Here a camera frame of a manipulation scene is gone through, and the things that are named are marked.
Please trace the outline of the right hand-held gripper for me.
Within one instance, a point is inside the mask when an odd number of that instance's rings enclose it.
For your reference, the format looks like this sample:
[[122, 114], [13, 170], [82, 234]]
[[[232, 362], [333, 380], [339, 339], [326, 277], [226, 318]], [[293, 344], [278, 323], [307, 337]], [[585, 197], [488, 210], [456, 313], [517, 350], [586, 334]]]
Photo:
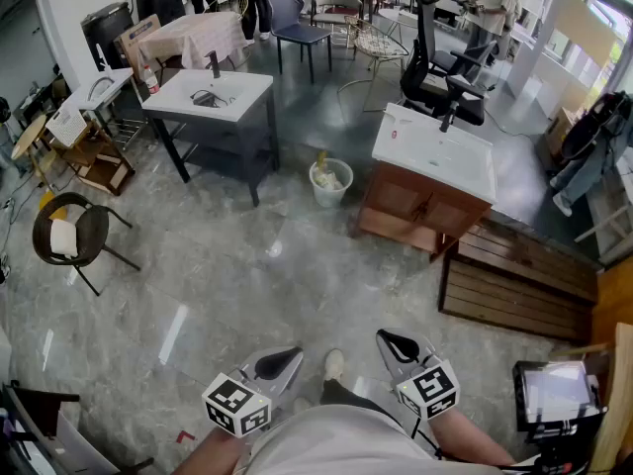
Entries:
[[455, 372], [426, 336], [379, 329], [376, 342], [399, 402], [417, 417], [432, 420], [459, 404]]

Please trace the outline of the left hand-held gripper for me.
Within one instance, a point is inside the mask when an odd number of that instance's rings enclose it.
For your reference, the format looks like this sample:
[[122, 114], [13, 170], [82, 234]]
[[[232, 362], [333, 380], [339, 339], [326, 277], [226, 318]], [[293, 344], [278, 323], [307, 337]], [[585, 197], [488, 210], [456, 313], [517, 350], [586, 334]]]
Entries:
[[299, 346], [258, 350], [228, 373], [220, 373], [202, 394], [208, 419], [236, 438], [267, 428], [287, 401], [304, 361]]

